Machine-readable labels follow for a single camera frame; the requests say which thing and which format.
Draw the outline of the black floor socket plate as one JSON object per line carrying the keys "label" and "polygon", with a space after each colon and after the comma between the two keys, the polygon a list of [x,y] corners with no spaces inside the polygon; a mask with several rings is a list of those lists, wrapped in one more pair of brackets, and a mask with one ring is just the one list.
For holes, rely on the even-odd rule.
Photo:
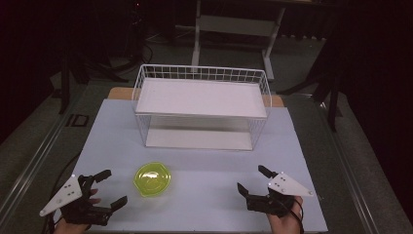
{"label": "black floor socket plate", "polygon": [[66,127],[86,127],[90,116],[83,114],[71,114],[65,124]]}

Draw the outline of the person's left hand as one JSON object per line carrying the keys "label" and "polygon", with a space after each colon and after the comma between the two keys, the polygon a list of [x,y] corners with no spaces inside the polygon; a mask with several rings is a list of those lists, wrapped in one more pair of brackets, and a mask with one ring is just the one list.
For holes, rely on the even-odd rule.
{"label": "person's left hand", "polygon": [[[98,204],[101,199],[95,198],[94,195],[97,193],[98,189],[94,188],[90,191],[91,198],[89,199],[90,204]],[[74,224],[67,223],[64,218],[62,218],[56,225],[53,234],[84,234],[89,228],[88,224]]]}

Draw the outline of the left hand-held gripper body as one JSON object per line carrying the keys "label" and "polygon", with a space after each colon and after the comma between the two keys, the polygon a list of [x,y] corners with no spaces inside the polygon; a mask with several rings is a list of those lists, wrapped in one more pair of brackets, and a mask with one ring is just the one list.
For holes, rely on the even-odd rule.
{"label": "left hand-held gripper body", "polygon": [[39,216],[60,210],[68,223],[105,226],[112,211],[89,203],[94,183],[93,175],[72,175],[40,211]]}

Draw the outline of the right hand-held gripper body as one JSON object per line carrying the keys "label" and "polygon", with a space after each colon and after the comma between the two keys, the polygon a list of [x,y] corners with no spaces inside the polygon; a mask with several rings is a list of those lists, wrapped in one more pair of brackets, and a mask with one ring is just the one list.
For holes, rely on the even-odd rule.
{"label": "right hand-held gripper body", "polygon": [[315,195],[312,190],[285,173],[279,173],[269,180],[267,195],[249,193],[249,197],[245,199],[246,208],[249,211],[283,217],[290,213],[296,196],[313,197]]}

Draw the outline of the green bowl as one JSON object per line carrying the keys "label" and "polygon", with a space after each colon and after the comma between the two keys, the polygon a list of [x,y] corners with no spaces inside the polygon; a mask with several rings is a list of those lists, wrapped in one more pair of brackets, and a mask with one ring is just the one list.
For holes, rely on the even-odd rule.
{"label": "green bowl", "polygon": [[170,171],[163,163],[150,162],[137,170],[133,185],[142,197],[154,197],[169,187],[170,180]]}

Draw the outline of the white metal desk frame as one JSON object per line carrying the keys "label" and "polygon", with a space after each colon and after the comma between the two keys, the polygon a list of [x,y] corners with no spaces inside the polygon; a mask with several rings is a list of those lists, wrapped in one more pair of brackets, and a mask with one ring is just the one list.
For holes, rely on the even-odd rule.
{"label": "white metal desk frame", "polygon": [[273,21],[203,15],[201,8],[202,0],[197,0],[195,17],[195,43],[191,61],[191,64],[193,66],[199,65],[201,51],[200,38],[202,31],[262,37],[266,36],[269,39],[269,43],[267,48],[262,51],[263,64],[267,78],[269,80],[275,79],[270,55],[273,51],[273,47],[282,24],[285,7],[278,9],[278,12],[276,13],[276,19]]}

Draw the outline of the white wire shelf rack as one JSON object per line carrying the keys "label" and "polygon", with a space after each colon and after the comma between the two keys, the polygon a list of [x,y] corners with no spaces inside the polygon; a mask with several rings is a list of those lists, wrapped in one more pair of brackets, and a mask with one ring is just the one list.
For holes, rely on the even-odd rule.
{"label": "white wire shelf rack", "polygon": [[246,150],[269,118],[266,72],[216,66],[144,64],[132,108],[146,147]]}

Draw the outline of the person's right hand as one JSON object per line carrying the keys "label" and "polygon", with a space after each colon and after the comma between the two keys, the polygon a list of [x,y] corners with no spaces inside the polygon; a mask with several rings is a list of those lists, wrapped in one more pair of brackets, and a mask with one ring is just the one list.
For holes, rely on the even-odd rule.
{"label": "person's right hand", "polygon": [[288,215],[278,217],[276,215],[268,214],[267,218],[270,223],[272,234],[303,234],[302,205],[303,199],[296,196],[293,207]]}

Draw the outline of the metal floor rail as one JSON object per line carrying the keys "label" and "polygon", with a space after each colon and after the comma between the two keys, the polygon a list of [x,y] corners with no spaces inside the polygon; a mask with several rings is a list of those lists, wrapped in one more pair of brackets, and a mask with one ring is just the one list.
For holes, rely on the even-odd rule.
{"label": "metal floor rail", "polygon": [[316,108],[323,123],[323,128],[327,132],[329,141],[331,142],[335,151],[335,155],[338,160],[338,167],[341,171],[341,176],[345,181],[350,196],[352,197],[354,207],[357,210],[357,216],[362,223],[365,234],[380,234],[375,220],[372,217],[371,211],[366,204],[366,200],[357,182],[355,173],[351,167],[350,162],[348,161],[340,138],[335,132],[331,130],[328,124],[328,121],[326,119],[326,116],[328,114],[326,105],[323,102],[316,103]]}
{"label": "metal floor rail", "polygon": [[19,204],[21,198],[30,186],[33,178],[36,176],[45,161],[46,156],[49,154],[57,139],[57,136],[61,132],[61,129],[66,125],[70,117],[70,112],[57,116],[57,119],[52,124],[51,129],[47,132],[39,147],[36,149],[34,155],[30,158],[28,165],[24,168],[15,181],[11,191],[6,196],[5,201],[0,205],[0,217],[8,217],[14,212],[16,206]]}

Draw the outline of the black metal stand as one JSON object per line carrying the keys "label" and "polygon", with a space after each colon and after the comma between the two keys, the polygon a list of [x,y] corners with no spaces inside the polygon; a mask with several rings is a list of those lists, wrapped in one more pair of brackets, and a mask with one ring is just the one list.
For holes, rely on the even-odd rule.
{"label": "black metal stand", "polygon": [[108,68],[70,47],[65,47],[62,50],[60,68],[60,88],[56,90],[57,96],[60,98],[59,114],[63,114],[70,103],[70,76],[73,76],[79,83],[87,84],[90,80],[87,68],[96,71],[109,80],[127,83],[126,79],[117,76]]}
{"label": "black metal stand", "polygon": [[344,72],[343,65],[343,58],[340,55],[333,55],[332,52],[322,49],[311,67],[307,78],[291,88],[278,91],[278,94],[289,96],[304,88],[317,84],[316,89],[311,94],[311,98],[317,103],[322,103],[326,98],[329,98],[327,123],[330,129],[335,132],[339,86]]}

